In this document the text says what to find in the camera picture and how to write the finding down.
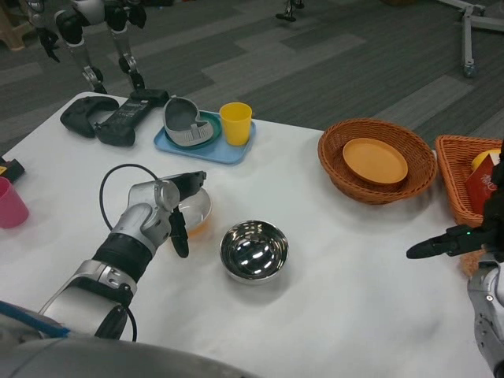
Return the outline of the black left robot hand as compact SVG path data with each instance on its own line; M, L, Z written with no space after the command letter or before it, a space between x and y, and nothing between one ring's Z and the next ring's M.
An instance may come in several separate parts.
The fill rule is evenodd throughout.
M206 180L206 173L203 171L184 173L170 179L179 192L179 203L174 207L169 222L171 226L170 239L176 253L181 258L187 258L189 255L188 236L186 222L180 211L180 204L187 198L196 195L202 188Z

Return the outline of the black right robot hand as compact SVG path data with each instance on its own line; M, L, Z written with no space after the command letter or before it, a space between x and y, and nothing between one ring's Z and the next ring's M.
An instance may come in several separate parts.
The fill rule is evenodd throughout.
M408 259L435 257L440 254L458 256L480 250L485 244L503 248L503 146L499 162L492 167L491 182L496 186L484 203L482 225L471 228L458 225L448 228L439 236L430 238L410 247L406 251Z

